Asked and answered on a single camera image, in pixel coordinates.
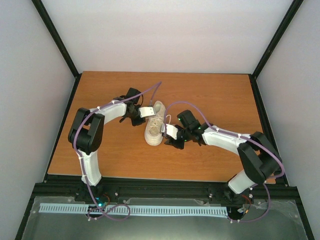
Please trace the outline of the white sneaker shoe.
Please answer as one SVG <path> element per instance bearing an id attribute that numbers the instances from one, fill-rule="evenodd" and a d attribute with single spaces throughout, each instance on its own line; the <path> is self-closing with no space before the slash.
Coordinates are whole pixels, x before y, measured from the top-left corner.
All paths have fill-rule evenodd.
<path id="1" fill-rule="evenodd" d="M 153 108 L 155 110 L 155 116 L 151 116 L 148 119 L 144 131 L 144 139 L 148 145 L 158 146 L 163 141 L 161 127 L 164 123 L 166 107 L 161 101 L 157 100 Z"/>

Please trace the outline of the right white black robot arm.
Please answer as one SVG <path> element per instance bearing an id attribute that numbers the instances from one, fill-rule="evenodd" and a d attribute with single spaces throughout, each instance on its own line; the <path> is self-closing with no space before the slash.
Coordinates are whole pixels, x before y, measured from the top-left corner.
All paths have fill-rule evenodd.
<path id="1" fill-rule="evenodd" d="M 190 110 L 181 112 L 177 118 L 180 125 L 162 124 L 160 128 L 166 145 L 182 150 L 186 142 L 192 141 L 199 146 L 214 146 L 239 156 L 243 169 L 223 188 L 223 195 L 229 202 L 283 170 L 279 153 L 261 132 L 240 134 L 200 123 Z"/>

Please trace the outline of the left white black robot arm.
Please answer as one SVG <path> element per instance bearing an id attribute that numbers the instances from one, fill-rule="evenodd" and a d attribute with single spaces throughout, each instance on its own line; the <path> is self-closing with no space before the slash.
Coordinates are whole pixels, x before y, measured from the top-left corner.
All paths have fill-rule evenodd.
<path id="1" fill-rule="evenodd" d="M 99 201 L 104 195 L 104 188 L 98 185 L 102 178 L 98 164 L 98 148 L 102 143 L 104 125 L 116 118 L 121 118 L 120 122 L 129 118 L 133 126 L 145 123 L 146 119 L 139 111 L 141 105 L 138 104 L 142 97 L 139 90 L 131 87 L 126 95 L 114 98 L 106 107 L 81 107 L 75 114 L 68 141 L 76 149 L 82 172 L 81 180 L 89 184 L 86 195 L 92 201 Z"/>

